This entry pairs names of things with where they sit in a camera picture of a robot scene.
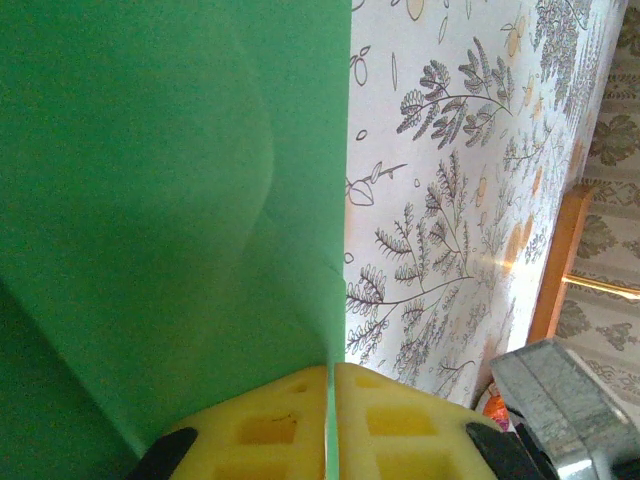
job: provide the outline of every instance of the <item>green panel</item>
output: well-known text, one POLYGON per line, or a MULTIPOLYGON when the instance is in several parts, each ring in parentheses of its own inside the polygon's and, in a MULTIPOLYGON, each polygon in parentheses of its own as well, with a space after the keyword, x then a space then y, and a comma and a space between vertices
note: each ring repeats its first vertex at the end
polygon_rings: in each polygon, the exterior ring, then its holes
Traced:
POLYGON ((136 457, 0 283, 2 478, 121 479, 136 457))
POLYGON ((231 1, 224 9, 250 45, 271 114, 276 175, 266 209, 341 272, 351 2, 231 1))
POLYGON ((137 455, 344 355, 349 5, 227 3, 3 6, 0 276, 137 455))

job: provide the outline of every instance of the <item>wooden strip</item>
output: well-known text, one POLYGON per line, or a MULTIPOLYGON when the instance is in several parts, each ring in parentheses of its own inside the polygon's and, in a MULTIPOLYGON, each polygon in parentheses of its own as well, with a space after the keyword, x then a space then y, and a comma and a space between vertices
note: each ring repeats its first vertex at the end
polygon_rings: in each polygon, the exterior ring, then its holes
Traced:
POLYGON ((556 332, 567 292, 562 279, 573 267, 592 197, 592 187, 577 185, 562 200, 527 343, 551 338, 556 332))

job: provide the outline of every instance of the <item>wallpaper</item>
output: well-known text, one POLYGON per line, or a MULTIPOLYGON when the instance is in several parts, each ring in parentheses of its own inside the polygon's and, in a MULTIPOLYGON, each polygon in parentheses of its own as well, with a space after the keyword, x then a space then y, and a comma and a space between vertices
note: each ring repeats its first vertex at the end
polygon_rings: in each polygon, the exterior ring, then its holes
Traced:
POLYGON ((625 6, 353 0, 348 361, 469 405, 524 345, 625 6))
MULTIPOLYGON (((626 11, 582 182, 594 187, 573 273, 640 289, 640 1, 626 11)), ((570 285, 557 335, 640 405, 640 300, 570 285)))

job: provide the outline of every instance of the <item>yellow foam block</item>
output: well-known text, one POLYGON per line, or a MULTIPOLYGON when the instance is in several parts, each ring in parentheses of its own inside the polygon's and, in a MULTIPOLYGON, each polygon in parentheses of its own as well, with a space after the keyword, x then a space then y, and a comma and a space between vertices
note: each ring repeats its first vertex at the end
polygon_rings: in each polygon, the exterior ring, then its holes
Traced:
POLYGON ((496 480, 465 431, 490 419, 357 365, 335 379, 340 480, 496 480))
POLYGON ((198 436, 171 480, 322 480, 327 369, 301 370, 185 418, 198 436))

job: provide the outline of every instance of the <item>square hole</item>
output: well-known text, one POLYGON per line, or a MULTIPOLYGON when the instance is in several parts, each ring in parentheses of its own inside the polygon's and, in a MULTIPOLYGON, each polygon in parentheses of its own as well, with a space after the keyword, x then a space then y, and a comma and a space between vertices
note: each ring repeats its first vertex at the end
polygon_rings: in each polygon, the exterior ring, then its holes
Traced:
POLYGON ((220 465, 213 480, 285 480, 287 466, 284 464, 220 465))
POLYGON ((438 433, 431 419, 414 407, 371 407, 367 410, 367 425, 371 435, 425 436, 438 433))
POLYGON ((460 480, 458 470, 445 452, 379 454, 381 480, 398 478, 420 480, 460 480))
POLYGON ((241 445, 293 443, 298 418, 293 413, 273 414, 246 420, 240 427, 241 445))

